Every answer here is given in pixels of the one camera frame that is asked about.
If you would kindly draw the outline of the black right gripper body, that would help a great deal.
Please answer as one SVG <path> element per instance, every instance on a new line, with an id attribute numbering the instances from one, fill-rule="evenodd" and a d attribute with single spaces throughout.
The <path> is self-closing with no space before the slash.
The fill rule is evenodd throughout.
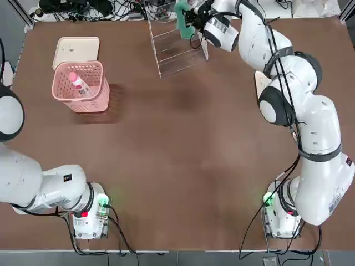
<path id="1" fill-rule="evenodd" d="M 197 4 L 194 8 L 184 11 L 184 20 L 186 27 L 195 29 L 204 29 L 206 23 L 211 19 L 212 2 Z"/>

